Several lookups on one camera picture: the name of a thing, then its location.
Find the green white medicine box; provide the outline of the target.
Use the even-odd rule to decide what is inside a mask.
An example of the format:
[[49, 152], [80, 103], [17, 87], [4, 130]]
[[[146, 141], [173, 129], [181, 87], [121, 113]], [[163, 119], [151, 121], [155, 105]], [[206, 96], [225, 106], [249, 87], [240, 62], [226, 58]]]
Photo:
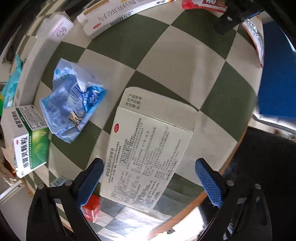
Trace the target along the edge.
[[5, 108], [1, 117], [3, 154], [19, 178], [48, 161], [49, 128], [34, 105]]

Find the white medicine instruction leaflet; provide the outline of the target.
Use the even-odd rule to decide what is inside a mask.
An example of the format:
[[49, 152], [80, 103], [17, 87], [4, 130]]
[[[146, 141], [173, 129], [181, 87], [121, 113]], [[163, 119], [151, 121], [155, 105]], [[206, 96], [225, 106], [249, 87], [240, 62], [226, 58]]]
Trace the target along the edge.
[[125, 89], [111, 127], [100, 195], [152, 210], [192, 138], [198, 113], [172, 98]]

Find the red white snack wrapper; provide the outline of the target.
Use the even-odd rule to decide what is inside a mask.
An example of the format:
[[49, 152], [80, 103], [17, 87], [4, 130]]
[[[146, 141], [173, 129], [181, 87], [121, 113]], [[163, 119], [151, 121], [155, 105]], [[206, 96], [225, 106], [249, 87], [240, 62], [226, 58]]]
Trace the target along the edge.
[[183, 9], [206, 9], [222, 13], [214, 23], [215, 31], [224, 35], [231, 28], [241, 24], [252, 39], [259, 64], [264, 63], [264, 40], [255, 23], [251, 20], [263, 12], [257, 1], [182, 1]]

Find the person's dark trouser legs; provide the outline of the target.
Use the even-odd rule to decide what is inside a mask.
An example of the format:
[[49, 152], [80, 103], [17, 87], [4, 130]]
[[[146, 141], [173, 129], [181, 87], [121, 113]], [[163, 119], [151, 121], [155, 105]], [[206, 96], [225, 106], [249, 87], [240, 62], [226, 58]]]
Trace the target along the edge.
[[200, 205], [199, 240], [295, 240], [295, 142], [249, 128], [223, 174], [223, 204]]

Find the blue seat chair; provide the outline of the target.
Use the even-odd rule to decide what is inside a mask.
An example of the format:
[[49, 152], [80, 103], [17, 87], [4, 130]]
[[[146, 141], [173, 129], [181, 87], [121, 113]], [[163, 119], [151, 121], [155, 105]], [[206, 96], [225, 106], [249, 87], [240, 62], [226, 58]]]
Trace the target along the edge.
[[264, 66], [253, 118], [295, 134], [295, 49], [275, 22], [263, 25]]

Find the crumpled blue plastic wrapper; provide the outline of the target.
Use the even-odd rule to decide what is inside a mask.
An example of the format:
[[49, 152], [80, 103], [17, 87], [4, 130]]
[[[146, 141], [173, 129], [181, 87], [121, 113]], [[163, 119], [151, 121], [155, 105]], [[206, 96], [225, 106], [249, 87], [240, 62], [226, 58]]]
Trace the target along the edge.
[[104, 99], [107, 90], [85, 68], [60, 59], [53, 73], [53, 90], [40, 100], [40, 107], [52, 134], [73, 142]]

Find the green blue snack bag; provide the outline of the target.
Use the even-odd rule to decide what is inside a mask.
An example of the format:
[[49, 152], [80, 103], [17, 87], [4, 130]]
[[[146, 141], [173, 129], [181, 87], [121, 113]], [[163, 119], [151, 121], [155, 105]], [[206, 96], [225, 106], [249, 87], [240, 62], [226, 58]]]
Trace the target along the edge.
[[3, 90], [1, 91], [1, 110], [5, 108], [11, 108], [13, 106], [13, 100], [16, 93], [18, 81], [22, 72], [23, 61], [19, 55], [16, 56], [16, 69], [9, 77]]

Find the long white medicine box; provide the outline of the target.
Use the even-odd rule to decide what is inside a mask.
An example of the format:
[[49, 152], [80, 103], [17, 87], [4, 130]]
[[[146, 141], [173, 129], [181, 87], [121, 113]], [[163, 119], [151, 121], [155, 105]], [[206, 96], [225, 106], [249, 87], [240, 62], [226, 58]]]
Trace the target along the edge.
[[35, 93], [48, 62], [73, 26], [74, 23], [65, 12], [52, 15], [45, 20], [23, 64], [14, 106], [29, 105], [34, 102]]

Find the white orange medicine box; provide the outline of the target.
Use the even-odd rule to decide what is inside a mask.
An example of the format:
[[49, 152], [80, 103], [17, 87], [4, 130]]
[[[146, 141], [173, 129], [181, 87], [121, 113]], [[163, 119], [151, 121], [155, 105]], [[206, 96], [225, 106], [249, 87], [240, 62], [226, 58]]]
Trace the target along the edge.
[[76, 19], [82, 24], [85, 34], [94, 39], [126, 18], [168, 2], [168, 0], [99, 1], [85, 9]]

